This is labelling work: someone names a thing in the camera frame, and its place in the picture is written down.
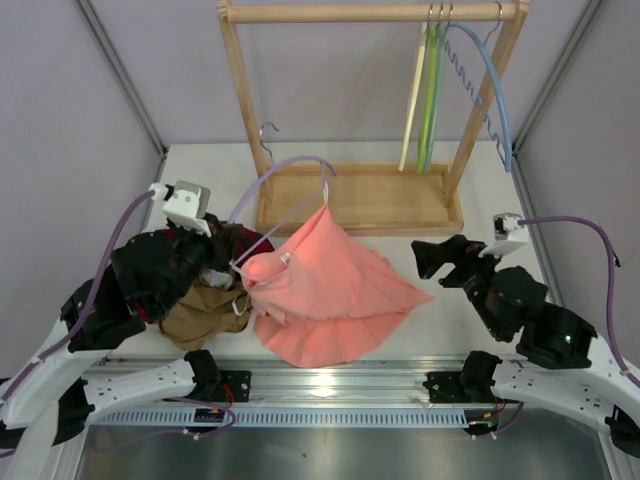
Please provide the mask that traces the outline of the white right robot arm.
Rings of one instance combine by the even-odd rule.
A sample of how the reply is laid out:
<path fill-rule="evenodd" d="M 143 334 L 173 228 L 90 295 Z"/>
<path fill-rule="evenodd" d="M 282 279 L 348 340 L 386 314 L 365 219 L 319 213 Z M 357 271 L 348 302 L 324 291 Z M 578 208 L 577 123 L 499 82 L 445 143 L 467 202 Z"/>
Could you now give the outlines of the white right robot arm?
<path fill-rule="evenodd" d="M 424 385 L 442 402 L 505 399 L 538 404 L 609 435 L 622 452 L 639 455 L 639 390 L 613 370 L 613 354 L 596 329 L 576 313 L 547 301 L 547 287 L 523 267 L 497 267 L 482 242 L 456 234 L 441 243 L 415 240 L 418 275 L 462 290 L 491 337 L 514 343 L 519 362 L 471 351 L 456 373 L 428 375 Z"/>

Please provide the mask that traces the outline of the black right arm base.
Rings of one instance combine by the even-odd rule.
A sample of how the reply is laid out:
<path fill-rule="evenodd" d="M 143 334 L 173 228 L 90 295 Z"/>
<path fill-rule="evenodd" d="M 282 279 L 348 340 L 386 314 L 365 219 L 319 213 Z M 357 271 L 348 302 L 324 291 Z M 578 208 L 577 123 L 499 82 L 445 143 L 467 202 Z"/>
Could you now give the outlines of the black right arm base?
<path fill-rule="evenodd" d="M 422 385 L 432 403 L 478 403 L 483 397 L 475 390 L 472 380 L 463 370 L 430 371 Z"/>

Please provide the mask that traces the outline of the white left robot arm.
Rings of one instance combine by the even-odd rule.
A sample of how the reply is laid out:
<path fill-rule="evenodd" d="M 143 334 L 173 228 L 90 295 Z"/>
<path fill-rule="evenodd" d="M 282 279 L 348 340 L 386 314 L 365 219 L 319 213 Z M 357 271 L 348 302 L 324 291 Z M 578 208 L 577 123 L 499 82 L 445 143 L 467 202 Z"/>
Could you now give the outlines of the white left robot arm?
<path fill-rule="evenodd" d="M 53 401 L 54 441 L 66 442 L 109 408 L 176 397 L 246 402 L 248 371 L 218 368 L 212 355 L 188 348 L 155 370 L 99 382 L 85 371 L 125 340 L 160 324 L 202 273 L 232 259 L 238 225 L 211 223 L 209 237 L 176 225 L 132 237 L 107 256 L 103 273 L 82 284 L 62 306 L 43 349 L 18 375 L 1 382 L 1 452 L 15 449 L 26 428 Z"/>

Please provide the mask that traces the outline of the pink skirt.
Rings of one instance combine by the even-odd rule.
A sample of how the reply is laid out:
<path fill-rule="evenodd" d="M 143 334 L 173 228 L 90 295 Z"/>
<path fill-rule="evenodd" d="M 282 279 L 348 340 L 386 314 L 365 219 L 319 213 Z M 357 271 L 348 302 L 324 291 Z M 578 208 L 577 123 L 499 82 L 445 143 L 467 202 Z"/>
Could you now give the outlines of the pink skirt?
<path fill-rule="evenodd" d="M 380 347 L 433 296 L 350 237 L 322 207 L 279 248 L 251 256 L 240 277 L 263 346 L 287 363 L 347 363 Z"/>

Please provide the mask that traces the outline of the purple clothes hanger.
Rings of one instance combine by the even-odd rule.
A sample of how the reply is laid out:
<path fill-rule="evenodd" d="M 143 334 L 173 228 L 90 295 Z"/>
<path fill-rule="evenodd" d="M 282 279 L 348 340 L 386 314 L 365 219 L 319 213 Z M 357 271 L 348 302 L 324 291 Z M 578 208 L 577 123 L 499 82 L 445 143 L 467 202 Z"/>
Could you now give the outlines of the purple clothes hanger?
<path fill-rule="evenodd" d="M 286 160 L 283 160 L 280 163 L 274 163 L 271 166 L 271 168 L 265 174 L 260 176 L 249 187 L 249 189 L 245 192 L 245 194 L 241 197 L 240 201 L 234 207 L 234 209 L 233 209 L 233 211 L 231 213 L 229 222 L 230 223 L 234 223 L 235 222 L 235 220 L 237 219 L 237 217 L 241 213 L 241 211 L 244 208 L 244 206 L 248 203 L 248 201 L 251 199 L 251 197 L 255 193 L 258 192 L 259 188 L 266 184 L 267 180 L 269 180 L 272 177 L 274 177 L 276 173 L 279 173 L 279 172 L 286 173 L 286 168 L 290 167 L 294 163 L 301 162 L 301 161 L 307 161 L 307 160 L 316 161 L 316 162 L 318 162 L 320 164 L 320 173 L 321 173 L 321 178 L 322 178 L 322 190 L 321 190 L 321 192 L 322 192 L 322 195 L 323 195 L 324 205 L 327 206 L 328 202 L 329 202 L 329 182 L 328 182 L 327 173 L 325 172 L 325 168 L 328 168 L 330 170 L 330 173 L 333 176 L 336 176 L 337 173 L 336 173 L 334 167 L 331 166 L 329 162 L 327 162 L 324 159 L 321 159 L 320 157 L 315 157 L 315 156 L 291 157 L 291 158 L 288 158 Z M 270 230 L 268 230 L 266 233 L 264 233 L 250 248 L 248 248 L 236 260 L 231 260 L 231 263 L 230 263 L 231 269 L 233 271 L 239 272 L 240 263 L 243 262 L 251 253 L 253 253 L 262 243 L 266 242 L 272 235 L 274 235 L 275 232 L 279 228 L 282 228 L 284 223 L 285 223 L 285 221 L 288 220 L 290 217 L 292 217 L 299 210 L 301 210 L 302 207 L 305 206 L 313 197 L 314 197 L 314 195 L 309 197 L 307 200 L 304 200 L 294 210 L 292 210 L 289 214 L 287 214 L 278 224 L 276 224 L 274 227 L 272 227 Z M 231 273 L 220 272 L 220 271 L 217 271 L 217 270 L 210 269 L 210 270 L 206 270 L 202 274 L 201 279 L 206 281 L 210 286 L 213 286 L 213 287 L 221 287 L 221 286 L 223 286 L 224 288 L 228 288 L 231 285 L 231 281 L 233 280 L 233 275 Z"/>

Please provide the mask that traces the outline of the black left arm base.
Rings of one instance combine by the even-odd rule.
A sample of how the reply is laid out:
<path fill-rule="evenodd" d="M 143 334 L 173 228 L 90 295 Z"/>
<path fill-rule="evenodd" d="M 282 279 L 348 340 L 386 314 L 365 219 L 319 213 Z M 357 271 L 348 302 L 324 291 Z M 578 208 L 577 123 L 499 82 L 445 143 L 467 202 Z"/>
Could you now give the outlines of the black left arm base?
<path fill-rule="evenodd" d="M 221 381 L 215 392 L 214 401 L 231 407 L 248 403 L 251 393 L 252 372 L 249 370 L 221 371 Z"/>

